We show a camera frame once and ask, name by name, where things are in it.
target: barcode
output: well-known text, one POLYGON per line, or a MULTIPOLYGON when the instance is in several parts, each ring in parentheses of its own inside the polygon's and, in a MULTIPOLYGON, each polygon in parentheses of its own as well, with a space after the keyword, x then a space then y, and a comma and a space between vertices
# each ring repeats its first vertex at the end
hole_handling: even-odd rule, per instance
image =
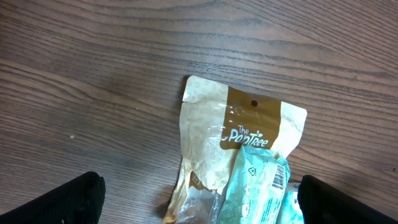
POLYGON ((274 181, 272 183, 272 186, 277 188, 277 189, 284 189, 285 186, 285 167, 282 165, 277 166, 276 168, 276 175, 274 177, 274 181))

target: wood grain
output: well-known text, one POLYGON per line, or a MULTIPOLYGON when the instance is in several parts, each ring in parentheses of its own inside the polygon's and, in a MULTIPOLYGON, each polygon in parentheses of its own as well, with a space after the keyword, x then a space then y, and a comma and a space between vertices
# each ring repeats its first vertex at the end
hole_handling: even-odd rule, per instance
POLYGON ((0 211, 93 170, 108 190, 100 223, 160 223, 180 167, 183 82, 196 75, 306 108, 292 179, 315 175, 398 219, 397 10, 0 1, 0 211))

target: teal package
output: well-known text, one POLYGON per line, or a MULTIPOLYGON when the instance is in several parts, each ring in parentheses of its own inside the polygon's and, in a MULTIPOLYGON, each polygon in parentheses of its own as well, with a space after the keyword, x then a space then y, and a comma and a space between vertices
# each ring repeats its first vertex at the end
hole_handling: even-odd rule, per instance
POLYGON ((287 160, 242 146, 236 156, 217 224, 275 224, 290 177, 287 160))
POLYGON ((278 224, 304 224, 303 213, 297 198, 299 183, 289 183, 278 217, 278 224))

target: snack bag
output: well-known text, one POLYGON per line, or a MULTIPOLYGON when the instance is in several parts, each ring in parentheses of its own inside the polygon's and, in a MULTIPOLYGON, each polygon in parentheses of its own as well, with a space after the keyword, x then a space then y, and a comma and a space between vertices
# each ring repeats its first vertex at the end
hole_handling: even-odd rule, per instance
POLYGON ((215 223, 242 145, 286 158, 302 136, 303 108, 192 76, 180 113, 183 156, 163 224, 215 223))
POLYGON ((303 212, 297 198, 300 183, 288 183, 280 208, 278 224, 304 224, 303 212))
POLYGON ((242 146, 217 224, 275 224, 290 178, 287 160, 269 151, 242 146))

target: plastic bag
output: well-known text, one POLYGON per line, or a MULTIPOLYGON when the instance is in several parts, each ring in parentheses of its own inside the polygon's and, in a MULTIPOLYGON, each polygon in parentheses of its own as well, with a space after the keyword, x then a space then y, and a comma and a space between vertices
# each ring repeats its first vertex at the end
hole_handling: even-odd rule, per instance
POLYGON ((290 178, 287 160, 242 146, 236 157, 217 224, 275 224, 290 178))
POLYGON ((180 175, 162 223, 196 216, 214 224, 238 149, 251 145, 286 158, 300 141, 306 116, 305 109, 280 100, 190 77, 180 113, 180 175))
POLYGON ((278 224, 304 224, 303 212, 297 198, 300 183, 288 183, 280 208, 278 224))

